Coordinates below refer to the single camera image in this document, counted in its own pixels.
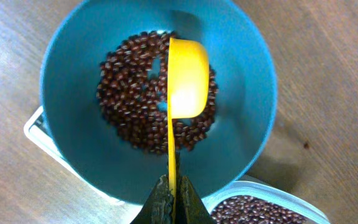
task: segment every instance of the yellow measuring cup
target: yellow measuring cup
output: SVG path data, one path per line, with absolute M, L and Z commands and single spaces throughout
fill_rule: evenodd
M 209 62 L 205 48 L 192 40 L 170 39 L 168 53 L 168 174 L 174 196 L 175 220 L 177 171 L 172 119 L 193 118 L 203 112 L 208 97 Z

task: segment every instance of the plastic container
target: plastic container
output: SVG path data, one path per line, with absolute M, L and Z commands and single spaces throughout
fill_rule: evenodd
M 282 190 L 270 187 L 252 177 L 246 177 L 246 180 L 233 182 L 219 192 L 204 198 L 203 203 L 207 211 L 211 213 L 223 200 L 238 195 L 253 196 L 287 208 L 306 217 L 308 219 L 306 223 L 330 223 L 327 216 L 310 203 Z

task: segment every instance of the table surface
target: table surface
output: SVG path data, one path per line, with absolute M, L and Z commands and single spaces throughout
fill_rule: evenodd
M 120 223 L 23 134 L 47 44 L 80 0 L 0 0 L 0 223 Z M 277 121 L 248 174 L 358 223 L 358 0 L 241 1 L 275 60 Z

